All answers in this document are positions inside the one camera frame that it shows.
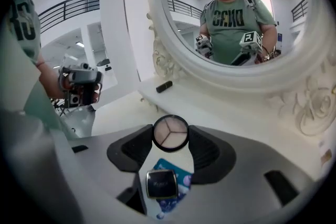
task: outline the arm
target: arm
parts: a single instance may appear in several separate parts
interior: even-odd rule
[[[260,25],[260,29],[264,36],[262,37],[263,46],[271,53],[278,41],[278,32],[275,25]],[[266,56],[267,51],[264,50],[262,55]]]
[[[210,37],[209,31],[208,31],[208,27],[206,26],[206,24],[203,24],[200,29],[199,29],[199,34],[200,35],[204,35],[207,36],[208,38]]]
[[[47,95],[50,98],[63,99],[64,93],[58,84],[58,74],[45,63],[41,54],[38,55],[36,67],[41,72],[39,80]]]

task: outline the blue card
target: blue card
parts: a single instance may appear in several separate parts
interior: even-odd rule
[[[161,207],[161,213],[159,213],[156,217],[158,219],[163,219],[165,214],[171,212],[190,190],[191,178],[193,174],[185,170],[182,170],[181,168],[173,165],[170,162],[167,162],[165,159],[159,159],[153,169],[154,170],[171,169],[174,170],[176,174],[176,181],[179,190],[177,197],[172,199],[156,200]]]

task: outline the ornate mirror frame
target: ornate mirror frame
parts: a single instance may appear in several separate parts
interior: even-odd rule
[[[318,70],[335,48],[336,23],[329,1],[309,2],[305,29],[291,52],[272,62],[244,68],[214,64],[191,52],[177,31],[167,0],[149,0],[156,71],[159,76],[172,79],[183,70],[215,87],[242,93],[290,90]]]

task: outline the mirror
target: mirror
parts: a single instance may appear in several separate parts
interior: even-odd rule
[[[290,53],[309,0],[167,0],[179,38],[212,62],[252,67]]]

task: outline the jersey number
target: jersey number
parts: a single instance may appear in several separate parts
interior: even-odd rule
[[[32,26],[33,22],[30,25],[28,25],[25,22],[20,23],[20,21],[18,20],[17,11],[24,12],[23,7],[26,8],[27,13],[31,14],[29,6],[26,2],[18,4],[17,7],[16,7],[16,5],[13,1],[12,2],[12,14],[13,15],[9,19],[9,21],[14,25],[17,40],[23,40],[23,37],[25,37],[27,40],[34,40],[35,37],[36,37],[36,34],[35,34],[35,29]]]

